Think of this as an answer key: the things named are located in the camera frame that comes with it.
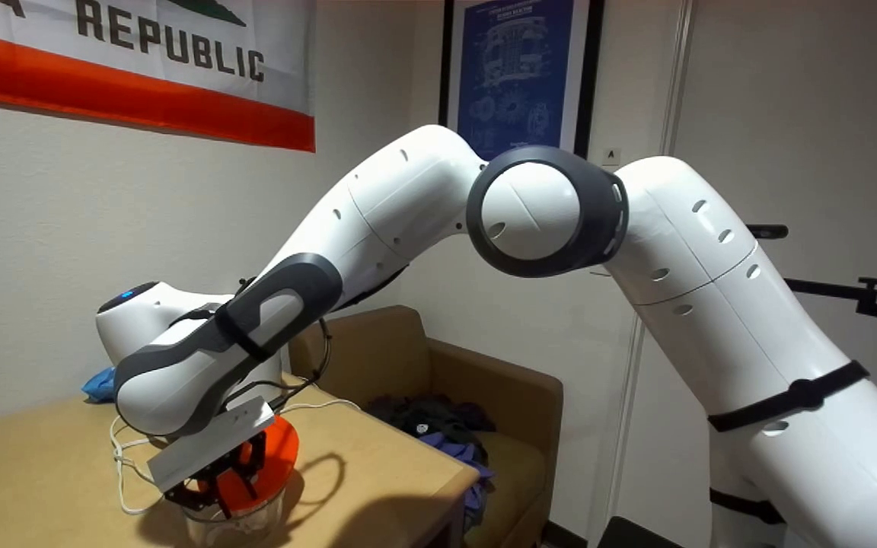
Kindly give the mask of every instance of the white wall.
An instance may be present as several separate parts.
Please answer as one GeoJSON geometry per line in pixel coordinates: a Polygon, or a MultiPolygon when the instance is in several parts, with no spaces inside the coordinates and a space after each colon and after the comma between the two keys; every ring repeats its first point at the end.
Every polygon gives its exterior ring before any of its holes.
{"type": "Polygon", "coordinates": [[[410,116],[415,5],[318,0],[318,154],[0,108],[0,415],[106,364],[95,311],[162,276],[233,288],[410,116]]]}
{"type": "MultiPolygon", "coordinates": [[[[877,273],[877,2],[698,0],[682,84],[682,154],[745,219],[785,221],[767,244],[792,276],[877,273]]],[[[877,318],[803,297],[877,376],[877,318]]],[[[707,544],[707,423],[654,344],[646,348],[618,510],[707,544]]]]}

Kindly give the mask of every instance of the picture frame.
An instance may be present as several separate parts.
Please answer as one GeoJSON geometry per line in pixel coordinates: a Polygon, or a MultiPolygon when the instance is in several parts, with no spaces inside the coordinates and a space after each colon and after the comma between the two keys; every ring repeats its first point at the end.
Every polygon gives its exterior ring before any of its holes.
{"type": "Polygon", "coordinates": [[[492,159],[587,154],[603,0],[445,0],[440,122],[492,159]]]}

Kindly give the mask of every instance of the wire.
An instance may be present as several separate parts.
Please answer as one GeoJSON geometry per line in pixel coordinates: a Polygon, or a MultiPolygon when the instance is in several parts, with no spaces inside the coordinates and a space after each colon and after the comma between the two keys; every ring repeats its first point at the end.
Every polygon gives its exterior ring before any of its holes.
{"type": "Polygon", "coordinates": [[[123,505],[126,515],[144,515],[146,508],[152,508],[159,500],[146,503],[146,505],[130,505],[127,497],[126,497],[126,465],[146,485],[155,485],[152,475],[146,475],[144,468],[136,468],[136,463],[130,463],[126,458],[127,448],[141,448],[141,445],[149,445],[149,438],[130,438],[130,442],[118,442],[118,433],[126,428],[126,423],[118,416],[110,421],[106,427],[106,438],[110,438],[110,448],[113,448],[113,475],[115,475],[115,503],[123,505]]]}
{"type": "Polygon", "coordinates": [[[239,399],[239,395],[249,392],[254,386],[273,386],[273,388],[290,388],[285,384],[276,384],[276,381],[254,381],[254,384],[244,384],[244,386],[239,386],[233,392],[229,392],[229,395],[221,399],[221,408],[229,408],[229,405],[230,405],[230,399],[239,399]]]}
{"type": "Polygon", "coordinates": [[[320,403],[320,405],[311,405],[311,403],[285,405],[279,415],[293,415],[293,412],[324,412],[324,408],[335,408],[335,405],[363,412],[363,408],[359,408],[355,403],[351,403],[351,399],[330,399],[330,403],[320,403]]]}
{"type": "Polygon", "coordinates": [[[320,332],[324,332],[324,353],[320,361],[313,367],[313,374],[294,386],[282,384],[285,392],[279,392],[276,399],[269,403],[271,412],[282,412],[290,399],[294,399],[305,386],[318,384],[330,364],[330,351],[333,351],[333,335],[327,330],[327,318],[320,317],[320,332]]]}

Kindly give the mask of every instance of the robotic arm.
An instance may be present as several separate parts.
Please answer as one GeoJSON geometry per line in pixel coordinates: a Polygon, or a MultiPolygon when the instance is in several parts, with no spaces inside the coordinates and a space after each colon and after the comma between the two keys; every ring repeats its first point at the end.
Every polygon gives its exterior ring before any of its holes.
{"type": "MultiPolygon", "coordinates": [[[[609,267],[710,415],[712,492],[738,500],[724,510],[742,520],[767,505],[816,544],[877,544],[877,386],[675,159],[609,174],[529,147],[484,161],[454,131],[410,131],[333,187],[239,294],[152,283],[105,304],[123,421],[168,451],[211,438],[230,388],[276,348],[463,230],[507,273],[609,267]]],[[[162,488],[214,460],[186,451],[162,488]]],[[[717,542],[749,536],[718,527],[717,542]]]]}

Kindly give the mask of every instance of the red stripe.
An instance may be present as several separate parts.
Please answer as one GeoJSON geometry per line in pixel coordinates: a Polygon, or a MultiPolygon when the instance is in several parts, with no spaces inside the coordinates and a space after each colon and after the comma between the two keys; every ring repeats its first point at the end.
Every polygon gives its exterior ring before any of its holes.
{"type": "Polygon", "coordinates": [[[0,40],[0,102],[214,139],[313,149],[313,116],[0,40]]]}

